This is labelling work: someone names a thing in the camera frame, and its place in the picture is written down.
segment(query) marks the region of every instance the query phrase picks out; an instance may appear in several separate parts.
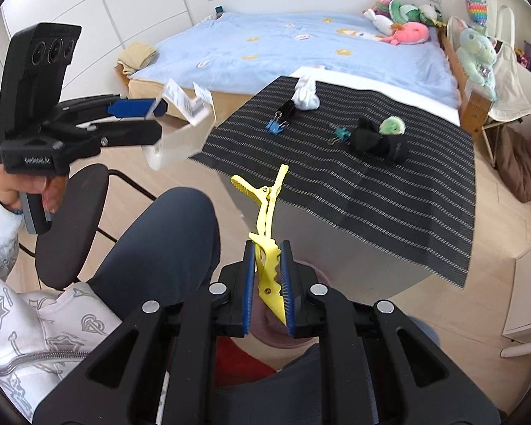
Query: camera lens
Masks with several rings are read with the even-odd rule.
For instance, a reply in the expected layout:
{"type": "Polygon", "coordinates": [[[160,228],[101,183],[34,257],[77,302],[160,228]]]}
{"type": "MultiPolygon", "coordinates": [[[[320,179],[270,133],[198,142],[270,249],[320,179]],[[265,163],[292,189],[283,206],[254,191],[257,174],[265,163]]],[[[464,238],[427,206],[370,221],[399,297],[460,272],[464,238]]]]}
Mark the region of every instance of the camera lens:
{"type": "Polygon", "coordinates": [[[57,59],[59,59],[59,54],[61,53],[61,48],[63,47],[63,40],[56,39],[49,48],[49,62],[53,64],[57,59]]]}
{"type": "Polygon", "coordinates": [[[41,60],[44,58],[45,55],[45,42],[40,41],[37,46],[33,49],[32,54],[32,63],[33,65],[37,65],[41,62],[41,60]]]}
{"type": "Polygon", "coordinates": [[[71,53],[73,52],[73,48],[75,47],[75,42],[73,40],[69,40],[67,43],[67,46],[65,47],[64,56],[68,58],[71,53]]]}

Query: black stool seat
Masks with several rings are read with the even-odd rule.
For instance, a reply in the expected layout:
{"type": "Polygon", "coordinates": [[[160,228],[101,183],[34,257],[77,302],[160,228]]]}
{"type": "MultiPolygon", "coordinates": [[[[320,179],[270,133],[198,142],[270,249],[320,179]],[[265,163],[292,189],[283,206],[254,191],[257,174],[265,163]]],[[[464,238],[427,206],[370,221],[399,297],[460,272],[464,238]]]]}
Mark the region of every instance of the black stool seat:
{"type": "Polygon", "coordinates": [[[108,180],[102,164],[87,166],[69,179],[51,230],[35,244],[35,269],[45,285],[61,291],[76,280],[95,239],[108,180]]]}

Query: red object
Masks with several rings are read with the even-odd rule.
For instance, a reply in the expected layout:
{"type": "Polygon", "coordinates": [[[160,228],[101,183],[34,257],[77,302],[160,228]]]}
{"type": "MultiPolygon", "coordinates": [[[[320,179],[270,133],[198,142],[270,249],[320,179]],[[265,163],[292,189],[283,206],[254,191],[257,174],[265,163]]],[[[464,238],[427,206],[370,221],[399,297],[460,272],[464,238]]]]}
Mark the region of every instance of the red object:
{"type": "Polygon", "coordinates": [[[217,337],[215,387],[247,384],[275,374],[275,369],[250,356],[230,337],[217,337]]]}

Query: triangular cutout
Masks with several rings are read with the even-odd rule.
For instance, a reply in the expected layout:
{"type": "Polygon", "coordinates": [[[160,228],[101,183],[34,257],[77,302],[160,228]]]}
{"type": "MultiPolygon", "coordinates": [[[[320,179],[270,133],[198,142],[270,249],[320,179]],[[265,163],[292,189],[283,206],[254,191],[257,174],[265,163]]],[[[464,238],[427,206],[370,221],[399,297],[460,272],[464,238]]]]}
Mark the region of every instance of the triangular cutout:
{"type": "Polygon", "coordinates": [[[398,331],[399,340],[407,356],[415,384],[423,388],[446,378],[446,370],[411,334],[398,331]]]}
{"type": "Polygon", "coordinates": [[[128,332],[112,347],[111,351],[106,353],[104,358],[98,360],[92,366],[88,372],[88,378],[109,388],[118,388],[124,376],[133,346],[136,345],[138,334],[137,330],[128,332]]]}

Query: dark blue pants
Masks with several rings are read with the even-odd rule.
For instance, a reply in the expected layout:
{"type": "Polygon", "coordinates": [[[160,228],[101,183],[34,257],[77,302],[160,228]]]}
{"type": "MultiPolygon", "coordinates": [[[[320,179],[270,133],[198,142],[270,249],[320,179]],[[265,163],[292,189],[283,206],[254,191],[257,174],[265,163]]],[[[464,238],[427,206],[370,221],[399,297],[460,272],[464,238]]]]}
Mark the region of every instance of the dark blue pants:
{"type": "MultiPolygon", "coordinates": [[[[147,300],[184,301],[208,285],[219,261],[211,201],[193,188],[173,188],[138,217],[88,283],[124,319],[147,300]]],[[[433,338],[432,329],[416,323],[433,338]]],[[[213,406],[215,425],[320,424],[318,345],[269,378],[217,389],[213,406]]]]}

